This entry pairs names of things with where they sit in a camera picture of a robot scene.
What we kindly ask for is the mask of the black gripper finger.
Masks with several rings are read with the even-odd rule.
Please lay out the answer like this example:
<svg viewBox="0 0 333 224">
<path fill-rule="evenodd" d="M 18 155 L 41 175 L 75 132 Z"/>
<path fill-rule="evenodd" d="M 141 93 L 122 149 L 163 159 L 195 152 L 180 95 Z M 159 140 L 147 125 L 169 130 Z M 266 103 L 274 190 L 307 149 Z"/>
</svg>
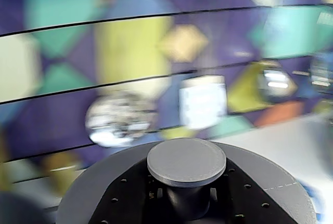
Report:
<svg viewBox="0 0 333 224">
<path fill-rule="evenodd" d="M 210 184 L 205 223 L 293 224 L 296 221 L 231 160 Z"/>
<path fill-rule="evenodd" d="M 99 223 L 181 223 L 167 187 L 150 174 L 143 159 L 116 178 L 98 204 Z"/>
</svg>

